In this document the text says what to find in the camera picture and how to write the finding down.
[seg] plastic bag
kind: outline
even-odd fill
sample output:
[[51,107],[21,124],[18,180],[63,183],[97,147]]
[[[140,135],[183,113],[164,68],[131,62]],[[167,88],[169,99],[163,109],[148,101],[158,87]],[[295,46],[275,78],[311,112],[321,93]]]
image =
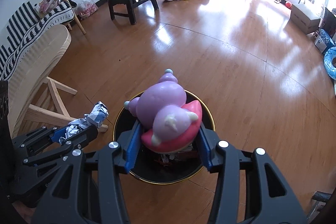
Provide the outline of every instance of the plastic bag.
[[78,12],[81,20],[89,17],[97,10],[98,7],[93,0],[82,0],[78,5]]

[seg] silver screw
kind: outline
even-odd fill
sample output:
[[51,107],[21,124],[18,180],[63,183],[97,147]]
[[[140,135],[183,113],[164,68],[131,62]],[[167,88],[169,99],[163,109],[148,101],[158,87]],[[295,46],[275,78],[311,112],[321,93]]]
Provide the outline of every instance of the silver screw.
[[263,148],[257,148],[256,150],[255,150],[256,152],[257,152],[257,154],[259,154],[259,155],[265,155],[265,149],[263,149]]
[[80,149],[75,149],[74,151],[72,151],[73,156],[79,156],[81,153],[82,153],[82,150]]
[[119,146],[118,142],[110,142],[109,148],[117,148]]
[[227,141],[219,141],[218,145],[222,148],[226,148],[229,146],[229,143]]

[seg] inflatable ring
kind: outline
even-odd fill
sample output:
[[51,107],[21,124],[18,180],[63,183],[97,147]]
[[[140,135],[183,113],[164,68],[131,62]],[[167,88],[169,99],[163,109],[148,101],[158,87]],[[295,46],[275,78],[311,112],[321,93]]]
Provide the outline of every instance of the inflatable ring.
[[336,68],[333,65],[333,60],[336,57],[336,47],[332,47],[325,53],[324,66],[328,75],[336,80]]

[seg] crumpled newspaper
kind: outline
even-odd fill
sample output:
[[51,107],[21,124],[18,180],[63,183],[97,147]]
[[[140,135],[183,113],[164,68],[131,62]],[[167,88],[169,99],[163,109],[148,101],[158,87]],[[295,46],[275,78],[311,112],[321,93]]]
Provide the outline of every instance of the crumpled newspaper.
[[84,118],[76,119],[70,122],[66,128],[65,138],[60,137],[59,143],[62,144],[66,139],[76,135],[89,126],[100,128],[105,118],[109,115],[106,105],[101,101],[96,103],[90,114],[84,114]]

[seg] patterned box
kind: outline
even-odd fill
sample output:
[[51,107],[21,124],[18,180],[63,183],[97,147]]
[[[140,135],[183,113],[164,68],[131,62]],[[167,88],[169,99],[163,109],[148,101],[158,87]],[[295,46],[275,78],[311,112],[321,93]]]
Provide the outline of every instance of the patterned box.
[[331,47],[335,47],[335,44],[330,36],[327,34],[327,32],[323,29],[320,29],[319,34],[315,40],[315,46],[324,55],[328,49],[330,49]]

